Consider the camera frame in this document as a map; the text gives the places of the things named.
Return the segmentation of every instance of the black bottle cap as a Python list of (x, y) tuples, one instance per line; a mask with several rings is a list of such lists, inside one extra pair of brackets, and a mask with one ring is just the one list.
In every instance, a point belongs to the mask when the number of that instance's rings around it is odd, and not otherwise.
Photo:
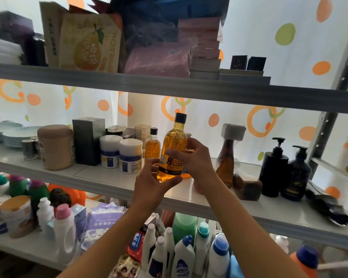
[(187, 119), (187, 114), (177, 112), (175, 115), (175, 123), (185, 124)]
[(278, 146), (276, 146), (273, 150), (272, 150), (272, 155), (274, 157), (281, 157), (283, 150), (281, 148), (281, 144), (284, 142), (284, 138), (283, 137), (274, 137), (272, 138), (273, 140), (277, 140), (278, 141)]
[(305, 160), (307, 158), (307, 147), (304, 146), (299, 146), (299, 145), (293, 145), (292, 147), (297, 147), (299, 148), (299, 151), (295, 155), (297, 159), (302, 159)]
[(151, 128), (151, 130), (149, 131), (149, 133), (154, 136), (157, 135), (157, 132), (158, 132), (158, 128)]

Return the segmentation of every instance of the amber liquid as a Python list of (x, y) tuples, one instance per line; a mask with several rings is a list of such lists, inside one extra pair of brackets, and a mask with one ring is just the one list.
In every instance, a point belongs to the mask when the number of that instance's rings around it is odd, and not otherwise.
[(177, 159), (170, 158), (165, 154), (167, 148), (176, 149), (179, 151), (186, 151), (187, 135), (184, 132), (184, 124), (174, 123), (174, 128), (170, 130), (162, 144), (161, 158), (157, 179), (164, 182), (176, 175), (181, 175), (183, 164)]
[(156, 137), (151, 135), (151, 139), (146, 142), (146, 149), (144, 151), (145, 162), (151, 158), (160, 158), (161, 143)]
[(218, 169), (216, 173), (223, 183), (228, 187), (232, 187), (233, 169), (235, 160), (233, 158), (233, 140), (225, 139), (223, 148), (217, 159)]

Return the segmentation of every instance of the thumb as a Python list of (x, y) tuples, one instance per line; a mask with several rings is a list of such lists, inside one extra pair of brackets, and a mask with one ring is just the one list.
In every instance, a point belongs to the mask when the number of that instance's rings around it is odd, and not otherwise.
[(190, 157), (190, 154), (181, 152), (176, 149), (169, 149), (169, 148), (165, 150), (165, 154), (167, 154), (169, 157), (172, 157), (174, 159), (181, 161), (183, 164), (187, 164), (189, 161), (188, 158)]
[(170, 188), (173, 188), (182, 180), (183, 178), (181, 176), (175, 176), (171, 179), (168, 179), (167, 181), (162, 182), (160, 186), (162, 187), (162, 190), (164, 191), (164, 194), (165, 194)]

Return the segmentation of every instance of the pump bottle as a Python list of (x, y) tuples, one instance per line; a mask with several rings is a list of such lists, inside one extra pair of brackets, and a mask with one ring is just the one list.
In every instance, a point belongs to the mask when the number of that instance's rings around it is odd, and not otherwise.
[(281, 189), (281, 196), (292, 201), (300, 201), (304, 196), (312, 169), (304, 162), (308, 148), (298, 145), (293, 147), (299, 148), (299, 151), (295, 155), (295, 160), (288, 164), (289, 179)]
[(272, 152), (266, 152), (263, 159), (262, 169), (259, 180), (262, 182), (262, 194), (268, 197), (277, 197), (283, 185), (288, 180), (288, 161), (289, 158), (283, 155), (281, 144), (285, 140), (282, 137), (274, 137), (278, 141)]

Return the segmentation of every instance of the pink package wrapped in plastic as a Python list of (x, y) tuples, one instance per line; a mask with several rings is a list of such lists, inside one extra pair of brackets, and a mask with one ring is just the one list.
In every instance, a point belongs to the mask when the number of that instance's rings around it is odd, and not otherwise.
[(134, 47), (124, 73), (150, 76), (189, 78), (193, 39), (180, 42), (158, 42), (149, 47)]

